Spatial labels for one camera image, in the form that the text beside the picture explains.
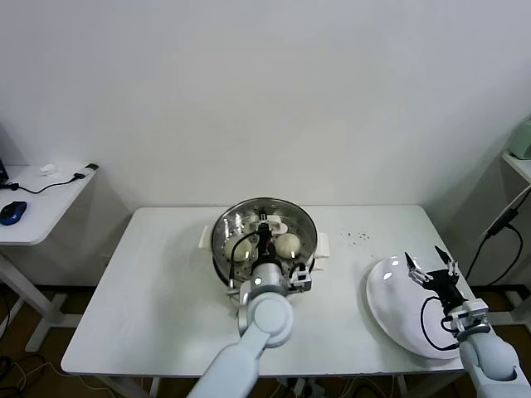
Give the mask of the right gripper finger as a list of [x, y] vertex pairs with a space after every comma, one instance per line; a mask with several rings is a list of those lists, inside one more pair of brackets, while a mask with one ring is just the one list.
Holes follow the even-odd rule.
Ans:
[[435, 246], [436, 253], [441, 258], [441, 261], [447, 268], [448, 276], [452, 281], [456, 282], [459, 279], [459, 273], [457, 271], [458, 263], [454, 261], [443, 249], [439, 246]]
[[427, 274], [420, 266], [417, 265], [416, 261], [408, 254], [405, 253], [407, 268], [408, 268], [408, 277], [415, 283], [423, 286], [424, 283], [431, 281], [431, 276]]

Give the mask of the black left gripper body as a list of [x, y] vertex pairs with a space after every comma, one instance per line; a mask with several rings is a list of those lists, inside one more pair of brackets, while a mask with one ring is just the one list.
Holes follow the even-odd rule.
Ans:
[[273, 263], [275, 260], [275, 247], [272, 234], [269, 231], [258, 231], [258, 242], [256, 246], [256, 264]]

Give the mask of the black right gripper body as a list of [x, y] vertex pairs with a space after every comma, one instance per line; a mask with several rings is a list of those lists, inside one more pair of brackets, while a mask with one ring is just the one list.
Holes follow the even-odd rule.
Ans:
[[465, 302], [465, 298], [457, 288], [458, 274], [450, 274], [446, 269], [427, 274], [431, 278], [426, 282], [426, 289], [437, 294], [443, 308], [457, 308]]

